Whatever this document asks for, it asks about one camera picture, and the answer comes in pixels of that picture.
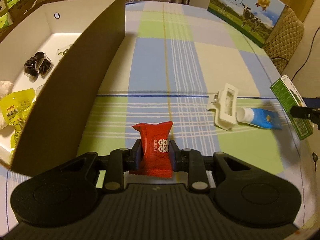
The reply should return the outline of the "green medicine box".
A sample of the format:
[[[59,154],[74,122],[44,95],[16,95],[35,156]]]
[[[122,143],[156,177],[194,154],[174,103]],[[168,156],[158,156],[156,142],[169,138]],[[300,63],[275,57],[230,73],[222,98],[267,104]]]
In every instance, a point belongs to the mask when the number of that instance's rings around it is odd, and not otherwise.
[[[287,75],[281,76],[270,87],[285,113],[289,117],[300,140],[313,133],[311,120],[302,113],[302,108],[307,107],[298,90]]]

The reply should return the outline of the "red candy packet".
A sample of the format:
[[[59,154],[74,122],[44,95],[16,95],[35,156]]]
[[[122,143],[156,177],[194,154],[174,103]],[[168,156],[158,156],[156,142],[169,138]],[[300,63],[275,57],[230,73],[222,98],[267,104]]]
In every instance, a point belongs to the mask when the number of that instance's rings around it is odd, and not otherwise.
[[[139,123],[132,127],[140,133],[143,149],[143,159],[139,168],[130,174],[171,178],[172,166],[169,158],[168,135],[173,122],[159,124]]]

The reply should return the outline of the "blue hand cream tube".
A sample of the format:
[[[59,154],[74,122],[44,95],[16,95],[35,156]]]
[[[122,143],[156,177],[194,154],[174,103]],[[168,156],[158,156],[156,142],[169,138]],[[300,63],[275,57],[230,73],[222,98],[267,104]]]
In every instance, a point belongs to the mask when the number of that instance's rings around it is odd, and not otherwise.
[[[263,129],[282,129],[278,113],[262,108],[238,108],[236,120]]]

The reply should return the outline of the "white plastic clip holder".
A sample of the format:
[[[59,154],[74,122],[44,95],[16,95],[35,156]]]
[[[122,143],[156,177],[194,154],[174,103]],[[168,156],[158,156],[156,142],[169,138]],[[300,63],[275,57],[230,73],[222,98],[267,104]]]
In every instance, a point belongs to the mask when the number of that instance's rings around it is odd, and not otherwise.
[[[226,83],[222,90],[209,96],[206,110],[214,111],[215,126],[224,130],[231,130],[235,126],[238,92],[237,88]]]

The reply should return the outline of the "yellow snack pouch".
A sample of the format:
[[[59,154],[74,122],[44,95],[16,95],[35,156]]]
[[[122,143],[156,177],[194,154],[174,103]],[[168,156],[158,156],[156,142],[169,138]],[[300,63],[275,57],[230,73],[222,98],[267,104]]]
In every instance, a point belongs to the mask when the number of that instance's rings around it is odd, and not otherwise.
[[[35,97],[36,93],[32,88],[12,92],[2,109],[5,121],[8,125],[14,127],[14,133],[10,138],[10,148],[12,150],[16,148],[34,104]]]

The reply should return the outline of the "dark scrunchie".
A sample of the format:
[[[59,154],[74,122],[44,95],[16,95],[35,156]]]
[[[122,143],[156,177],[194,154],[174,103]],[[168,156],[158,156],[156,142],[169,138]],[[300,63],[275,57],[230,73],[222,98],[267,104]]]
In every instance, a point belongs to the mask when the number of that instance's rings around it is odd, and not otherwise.
[[[27,77],[36,79],[38,76],[46,77],[52,68],[52,62],[46,53],[38,51],[24,64],[24,74]]]

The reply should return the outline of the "white cloth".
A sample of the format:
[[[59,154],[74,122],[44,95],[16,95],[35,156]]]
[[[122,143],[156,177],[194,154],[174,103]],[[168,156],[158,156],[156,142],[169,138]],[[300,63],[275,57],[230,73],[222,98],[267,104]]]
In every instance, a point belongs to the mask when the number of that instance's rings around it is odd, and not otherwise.
[[[1,116],[0,116],[0,130],[4,129],[8,124],[3,116],[3,107],[7,103],[8,96],[12,93],[14,84],[10,81],[1,81]]]

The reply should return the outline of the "clear plastic box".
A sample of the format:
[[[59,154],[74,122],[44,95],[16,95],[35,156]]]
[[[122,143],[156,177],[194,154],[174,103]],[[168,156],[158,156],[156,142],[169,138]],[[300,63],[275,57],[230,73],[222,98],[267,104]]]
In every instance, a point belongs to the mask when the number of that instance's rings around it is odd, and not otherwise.
[[[39,94],[41,93],[43,88],[44,88],[44,85],[40,85],[39,87],[37,87],[37,89],[36,89],[36,98],[39,97]]]

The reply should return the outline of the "white medicine box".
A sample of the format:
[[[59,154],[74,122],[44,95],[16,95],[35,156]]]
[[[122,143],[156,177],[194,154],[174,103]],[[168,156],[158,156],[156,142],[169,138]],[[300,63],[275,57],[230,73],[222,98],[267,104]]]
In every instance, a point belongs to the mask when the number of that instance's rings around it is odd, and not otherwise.
[[[69,51],[69,49],[71,48],[73,44],[69,44],[63,48],[59,48],[57,50],[57,60],[60,61],[66,54],[67,52]]]

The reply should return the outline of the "quilted beige chair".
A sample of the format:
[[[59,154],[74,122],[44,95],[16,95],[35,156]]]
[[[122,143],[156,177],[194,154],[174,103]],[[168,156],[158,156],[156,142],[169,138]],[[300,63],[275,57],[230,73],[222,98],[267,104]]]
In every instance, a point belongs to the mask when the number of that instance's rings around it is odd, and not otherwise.
[[[303,22],[288,5],[285,5],[271,35],[263,46],[264,51],[280,74],[287,67],[303,35]]]

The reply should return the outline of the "checked blue green tablecloth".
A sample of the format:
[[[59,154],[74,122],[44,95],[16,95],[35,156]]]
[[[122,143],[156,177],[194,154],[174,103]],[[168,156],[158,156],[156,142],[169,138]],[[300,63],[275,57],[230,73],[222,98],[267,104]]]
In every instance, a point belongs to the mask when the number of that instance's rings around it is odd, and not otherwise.
[[[178,146],[206,155],[225,151],[293,182],[303,204],[296,224],[316,212],[308,145],[297,138],[270,87],[279,73],[265,51],[206,9],[161,2],[126,6],[126,35],[100,77],[91,113],[72,153],[106,155],[130,146],[134,124],[172,121]],[[240,106],[278,111],[280,130],[236,125],[224,131],[206,110],[210,94],[226,83]]]

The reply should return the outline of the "light blue milk carton box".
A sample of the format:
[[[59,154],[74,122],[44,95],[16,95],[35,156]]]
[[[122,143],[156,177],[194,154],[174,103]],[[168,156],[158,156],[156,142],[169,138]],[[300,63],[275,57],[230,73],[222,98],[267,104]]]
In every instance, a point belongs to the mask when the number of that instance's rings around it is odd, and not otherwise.
[[[286,8],[280,0],[210,0],[208,11],[262,48]]]

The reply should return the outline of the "brown cardboard storage box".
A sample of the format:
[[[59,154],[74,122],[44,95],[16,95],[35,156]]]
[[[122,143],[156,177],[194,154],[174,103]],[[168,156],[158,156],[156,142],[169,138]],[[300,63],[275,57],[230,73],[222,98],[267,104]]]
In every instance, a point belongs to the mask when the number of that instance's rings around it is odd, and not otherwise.
[[[125,37],[125,0],[46,0],[1,36],[1,79],[31,86],[23,67],[36,52],[53,60],[14,150],[1,137],[1,165],[33,177],[73,159],[105,74]]]

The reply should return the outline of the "cardboard box with green tissues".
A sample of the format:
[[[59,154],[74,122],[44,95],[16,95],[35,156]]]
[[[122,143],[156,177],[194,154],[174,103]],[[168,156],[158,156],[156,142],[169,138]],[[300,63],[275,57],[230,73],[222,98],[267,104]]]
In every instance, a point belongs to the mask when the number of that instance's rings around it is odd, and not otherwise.
[[[35,0],[1,0],[1,35],[21,18]]]

